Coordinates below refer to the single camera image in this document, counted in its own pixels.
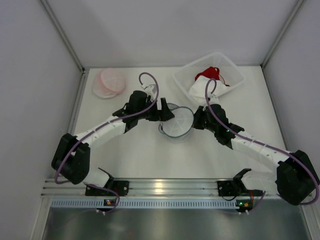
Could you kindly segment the pink trimmed mesh laundry bag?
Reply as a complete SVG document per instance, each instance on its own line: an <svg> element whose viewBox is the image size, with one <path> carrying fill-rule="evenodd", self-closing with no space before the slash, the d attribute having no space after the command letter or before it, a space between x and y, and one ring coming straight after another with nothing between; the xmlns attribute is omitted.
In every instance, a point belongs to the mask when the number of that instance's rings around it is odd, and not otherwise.
<svg viewBox="0 0 320 240"><path fill-rule="evenodd" d="M126 86L126 79L119 70L105 68L96 75L92 83L92 91L102 99L109 99L121 94Z"/></svg>

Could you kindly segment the blue trimmed mesh laundry bag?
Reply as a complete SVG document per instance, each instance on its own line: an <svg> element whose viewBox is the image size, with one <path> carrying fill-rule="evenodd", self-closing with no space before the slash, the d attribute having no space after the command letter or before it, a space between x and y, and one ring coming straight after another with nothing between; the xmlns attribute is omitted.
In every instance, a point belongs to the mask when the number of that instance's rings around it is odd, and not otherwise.
<svg viewBox="0 0 320 240"><path fill-rule="evenodd" d="M168 103L167 105L174 114L174 118L160 122L158 131L173 143L181 143L188 138L192 131L194 112L187 106L178 106L174 103Z"/></svg>

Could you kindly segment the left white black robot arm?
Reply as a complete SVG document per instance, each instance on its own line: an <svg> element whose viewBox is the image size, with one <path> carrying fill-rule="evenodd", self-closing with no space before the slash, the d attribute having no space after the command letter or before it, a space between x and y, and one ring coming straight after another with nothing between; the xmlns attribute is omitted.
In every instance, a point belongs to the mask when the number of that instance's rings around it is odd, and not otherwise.
<svg viewBox="0 0 320 240"><path fill-rule="evenodd" d="M106 121L93 129L72 135L64 134L57 146L51 167L56 175L62 175L66 182L74 185L83 183L105 187L111 182L111 175L91 160L91 151L106 144L111 139L127 133L137 126L139 120L166 122L175 117L166 99L160 100L144 91L135 90L123 108L115 111Z"/></svg>

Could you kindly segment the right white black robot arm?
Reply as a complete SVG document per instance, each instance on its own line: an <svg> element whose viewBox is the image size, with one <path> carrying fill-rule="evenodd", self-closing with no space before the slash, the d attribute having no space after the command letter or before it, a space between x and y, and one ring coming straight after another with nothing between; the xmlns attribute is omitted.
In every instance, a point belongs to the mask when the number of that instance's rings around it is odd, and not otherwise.
<svg viewBox="0 0 320 240"><path fill-rule="evenodd" d="M229 122L219 104L199 106L194 114L193 128L208 130L216 140L233 151L242 153L268 168L267 172L245 168L232 179L238 195L259 190L279 195L287 203L306 205L305 199L320 197L320 179L309 156L302 150L290 152L253 138L245 129Z"/></svg>

